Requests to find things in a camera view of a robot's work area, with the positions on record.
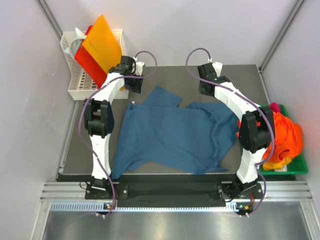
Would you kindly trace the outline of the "blue t shirt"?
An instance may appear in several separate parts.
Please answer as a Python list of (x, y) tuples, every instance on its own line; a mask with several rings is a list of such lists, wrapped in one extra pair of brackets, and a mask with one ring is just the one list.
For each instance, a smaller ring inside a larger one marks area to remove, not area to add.
[(124, 113), (111, 167), (113, 178), (147, 162), (194, 175), (221, 171), (221, 161), (236, 142), (237, 116), (221, 102), (195, 101), (156, 87), (144, 102)]

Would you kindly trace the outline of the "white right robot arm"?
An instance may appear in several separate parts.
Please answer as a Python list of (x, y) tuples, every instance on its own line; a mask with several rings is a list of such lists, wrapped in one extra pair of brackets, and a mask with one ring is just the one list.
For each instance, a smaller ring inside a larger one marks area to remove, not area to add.
[(263, 161), (264, 154), (275, 139), (273, 110), (248, 100), (226, 76), (218, 76), (221, 69), (220, 62), (198, 66), (201, 78), (198, 89), (201, 94), (224, 103), (240, 121), (238, 140), (242, 155), (233, 192), (237, 197), (245, 198), (256, 187), (258, 164)]

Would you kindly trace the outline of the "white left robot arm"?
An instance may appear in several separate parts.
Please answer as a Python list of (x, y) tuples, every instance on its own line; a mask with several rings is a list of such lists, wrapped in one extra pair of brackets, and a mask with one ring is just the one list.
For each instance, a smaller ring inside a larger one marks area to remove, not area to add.
[(141, 92), (144, 65), (136, 57), (123, 55), (120, 63), (109, 70), (105, 82), (84, 108), (84, 128), (94, 151), (91, 180), (85, 193), (87, 200), (113, 197), (114, 187), (108, 180), (111, 176), (109, 141), (115, 126), (112, 102), (121, 88)]

